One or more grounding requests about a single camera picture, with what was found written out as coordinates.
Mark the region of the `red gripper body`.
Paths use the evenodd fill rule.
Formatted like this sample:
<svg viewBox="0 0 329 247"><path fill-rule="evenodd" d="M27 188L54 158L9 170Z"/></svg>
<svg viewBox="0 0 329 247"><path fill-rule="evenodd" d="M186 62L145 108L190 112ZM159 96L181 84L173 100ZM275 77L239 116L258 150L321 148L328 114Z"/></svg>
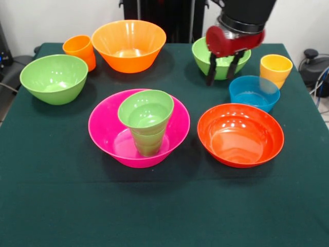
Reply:
<svg viewBox="0 0 329 247"><path fill-rule="evenodd" d="M255 35L242 35L229 39L224 30L218 26L211 26L206 32L206 44L209 51L217 57L233 56L236 52L253 49L259 46L265 37L265 31Z"/></svg>

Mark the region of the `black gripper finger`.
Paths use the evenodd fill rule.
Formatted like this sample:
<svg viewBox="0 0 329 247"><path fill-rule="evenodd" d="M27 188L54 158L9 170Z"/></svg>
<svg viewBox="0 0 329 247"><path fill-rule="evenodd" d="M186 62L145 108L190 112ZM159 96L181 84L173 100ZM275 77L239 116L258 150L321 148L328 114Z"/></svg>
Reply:
<svg viewBox="0 0 329 247"><path fill-rule="evenodd" d="M216 55L214 53L211 53L210 55L210 67L208 70L208 74L206 77L206 85L211 86L215 81L215 75L216 75Z"/></svg>
<svg viewBox="0 0 329 247"><path fill-rule="evenodd" d="M244 51L238 51L234 54L233 60L229 65L226 78L233 78L235 74L236 67L239 63L240 58L244 56Z"/></svg>

